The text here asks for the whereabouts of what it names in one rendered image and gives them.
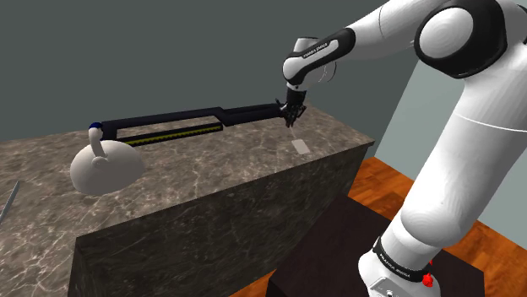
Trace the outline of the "pale flat spatula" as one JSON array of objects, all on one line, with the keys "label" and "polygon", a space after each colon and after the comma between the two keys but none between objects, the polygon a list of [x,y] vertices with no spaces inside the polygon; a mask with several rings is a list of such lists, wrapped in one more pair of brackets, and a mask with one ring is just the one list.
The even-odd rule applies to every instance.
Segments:
[{"label": "pale flat spatula", "polygon": [[295,134],[293,127],[290,127],[290,130],[291,130],[291,135],[293,137],[293,139],[291,140],[291,143],[296,149],[297,153],[298,154],[309,154],[310,149],[306,145],[306,143]]}]

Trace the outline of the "dark robot stand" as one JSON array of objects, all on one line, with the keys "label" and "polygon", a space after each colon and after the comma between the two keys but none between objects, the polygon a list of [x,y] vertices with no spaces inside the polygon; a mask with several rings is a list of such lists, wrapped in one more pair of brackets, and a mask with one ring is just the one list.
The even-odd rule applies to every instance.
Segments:
[{"label": "dark robot stand", "polygon": [[[389,220],[340,194],[279,265],[265,297],[369,297],[358,271]],[[442,297],[485,297],[484,273],[446,251],[432,261]]]}]

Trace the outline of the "thin grey rod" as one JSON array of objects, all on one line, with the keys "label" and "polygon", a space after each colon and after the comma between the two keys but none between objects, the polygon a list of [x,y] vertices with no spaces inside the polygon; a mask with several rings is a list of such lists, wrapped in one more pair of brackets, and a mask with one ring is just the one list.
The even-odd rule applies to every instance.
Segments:
[{"label": "thin grey rod", "polygon": [[14,199],[16,198],[16,195],[18,194],[19,188],[20,188],[20,181],[16,181],[15,186],[13,190],[11,191],[8,200],[4,204],[4,208],[2,212],[0,213],[0,224],[6,219],[8,215],[8,211],[11,208],[14,202]]}]

